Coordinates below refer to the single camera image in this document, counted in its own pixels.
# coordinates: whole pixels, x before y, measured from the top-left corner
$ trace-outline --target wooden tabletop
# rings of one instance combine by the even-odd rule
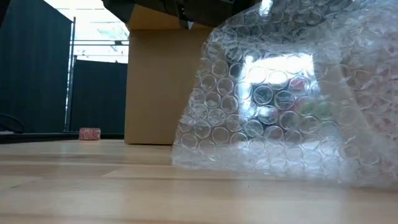
[[[114,140],[0,145],[0,223],[398,223],[393,192],[183,170],[170,153]]]

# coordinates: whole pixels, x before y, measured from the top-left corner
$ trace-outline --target dark partition panel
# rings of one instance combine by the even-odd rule
[[[0,28],[0,113],[28,133],[64,130],[71,21],[43,0],[12,0]]]
[[[72,131],[124,133],[127,64],[77,60],[73,69]]]

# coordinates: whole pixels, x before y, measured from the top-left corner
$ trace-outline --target bubble wrap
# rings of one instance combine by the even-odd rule
[[[398,174],[398,2],[263,1],[215,28],[173,163],[388,187]]]

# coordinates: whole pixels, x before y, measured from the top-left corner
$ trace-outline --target small red object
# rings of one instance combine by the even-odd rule
[[[100,128],[80,128],[79,140],[100,140]]]

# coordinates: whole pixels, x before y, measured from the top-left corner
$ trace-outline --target metal pole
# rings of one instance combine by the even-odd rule
[[[71,105],[72,105],[72,94],[73,94],[73,66],[75,63],[74,48],[75,48],[75,33],[76,33],[76,17],[73,17],[73,27],[72,27],[72,40],[70,44],[70,64],[69,64],[69,84],[68,84],[68,104],[66,113],[66,126],[65,130],[70,131],[70,115],[71,115]]]

